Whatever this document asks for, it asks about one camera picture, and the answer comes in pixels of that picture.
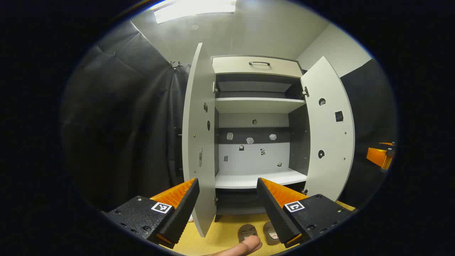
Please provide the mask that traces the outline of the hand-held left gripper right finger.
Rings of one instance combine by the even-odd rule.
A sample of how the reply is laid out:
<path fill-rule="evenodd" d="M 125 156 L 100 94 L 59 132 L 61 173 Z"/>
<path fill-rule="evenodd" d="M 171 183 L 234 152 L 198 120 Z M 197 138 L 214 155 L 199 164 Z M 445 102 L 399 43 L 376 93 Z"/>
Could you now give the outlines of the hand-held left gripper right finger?
<path fill-rule="evenodd" d="M 265 178 L 257 179 L 257 195 L 286 248 L 314 240 L 352 215 L 351 210 L 320 193 L 306 196 Z"/>

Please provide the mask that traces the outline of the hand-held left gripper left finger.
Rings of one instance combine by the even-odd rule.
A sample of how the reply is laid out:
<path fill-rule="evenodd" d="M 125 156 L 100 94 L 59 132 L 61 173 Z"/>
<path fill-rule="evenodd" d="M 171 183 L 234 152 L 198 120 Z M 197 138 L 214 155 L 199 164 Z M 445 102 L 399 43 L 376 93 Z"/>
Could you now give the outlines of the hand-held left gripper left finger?
<path fill-rule="evenodd" d="M 156 196 L 135 196 L 106 213 L 109 221 L 127 233 L 173 249 L 179 243 L 199 195 L 197 178 Z"/>

